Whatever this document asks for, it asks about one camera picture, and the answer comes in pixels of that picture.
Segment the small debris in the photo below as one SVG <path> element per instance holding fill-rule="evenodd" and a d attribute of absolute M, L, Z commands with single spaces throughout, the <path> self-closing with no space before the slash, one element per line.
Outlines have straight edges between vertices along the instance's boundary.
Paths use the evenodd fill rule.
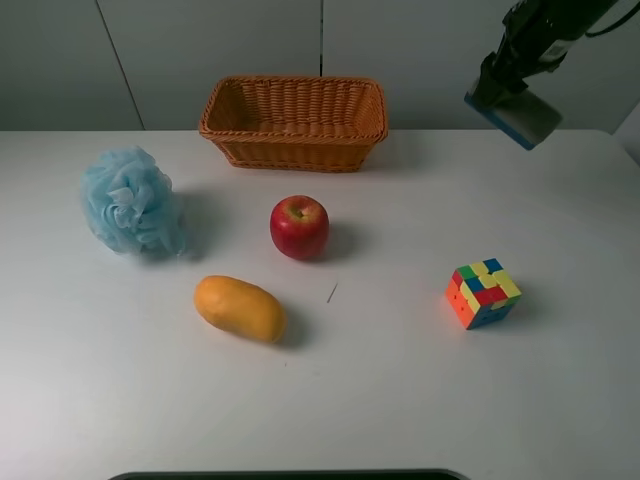
<path fill-rule="evenodd" d="M 336 288 L 338 288 L 338 282 L 336 282 L 335 286 L 333 287 L 333 290 L 331 290 L 331 294 L 329 295 L 329 298 L 327 298 L 327 303 L 331 301 L 331 297 L 333 297 L 333 294 L 336 293 Z"/>

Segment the robotic arm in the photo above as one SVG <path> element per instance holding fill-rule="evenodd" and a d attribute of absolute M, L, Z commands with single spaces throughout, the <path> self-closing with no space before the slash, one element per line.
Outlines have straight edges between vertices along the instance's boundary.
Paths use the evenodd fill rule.
<path fill-rule="evenodd" d="M 617 1 L 520 1 L 504 17 L 500 47 L 482 62 L 480 77 L 468 93 L 467 102 L 525 148 L 533 148 L 558 126 L 562 117 L 527 91 L 523 79 L 553 72 L 583 35 L 607 33 L 640 11 L 639 3 L 611 27 L 588 33 Z M 515 138 L 514 131 L 522 134 L 524 141 Z"/>

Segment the basket rim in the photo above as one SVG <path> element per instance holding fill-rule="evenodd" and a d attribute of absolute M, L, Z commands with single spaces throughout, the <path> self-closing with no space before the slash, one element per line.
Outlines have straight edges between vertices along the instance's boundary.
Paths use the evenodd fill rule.
<path fill-rule="evenodd" d="M 371 135 L 336 135 L 336 134 L 311 134 L 311 133 L 285 133 L 285 132 L 255 132 L 248 130 L 212 130 L 208 125 L 208 119 L 211 115 L 213 106 L 217 100 L 220 90 L 229 83 L 235 81 L 269 81 L 269 80 L 286 80 L 290 82 L 323 82 L 323 83 L 352 83 L 352 84 L 364 84 L 371 86 L 375 92 L 377 100 L 380 102 L 380 109 L 382 112 L 382 124 L 380 128 Z M 254 141 L 265 142 L 278 142 L 284 139 L 315 139 L 324 140 L 329 139 L 333 141 L 344 140 L 347 143 L 353 145 L 355 143 L 367 142 L 377 143 L 384 140 L 389 131 L 389 120 L 387 116 L 387 109 L 385 105 L 384 93 L 382 87 L 378 82 L 367 77 L 340 77 L 340 76 L 316 76 L 316 75 L 230 75 L 224 77 L 218 81 L 213 92 L 209 96 L 209 100 L 205 106 L 204 112 L 200 117 L 198 123 L 198 130 L 200 134 L 209 140 L 222 140 L 233 141 L 234 139 L 239 141 L 247 141 L 253 139 Z"/>

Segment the mango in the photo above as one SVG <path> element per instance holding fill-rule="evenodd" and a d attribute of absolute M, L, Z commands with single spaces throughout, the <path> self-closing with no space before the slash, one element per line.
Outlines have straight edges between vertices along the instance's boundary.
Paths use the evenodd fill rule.
<path fill-rule="evenodd" d="M 287 316 L 273 295 L 236 278 L 203 278 L 193 303 L 211 325 L 242 337 L 273 343 L 287 328 Z"/>

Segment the blue bath pouf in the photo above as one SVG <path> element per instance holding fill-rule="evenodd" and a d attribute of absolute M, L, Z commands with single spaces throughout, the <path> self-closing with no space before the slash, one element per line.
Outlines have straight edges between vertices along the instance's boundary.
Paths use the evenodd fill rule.
<path fill-rule="evenodd" d="M 111 250 L 184 252 L 185 235 L 171 180 L 142 148 L 101 154 L 84 174 L 82 195 L 89 228 Z"/>

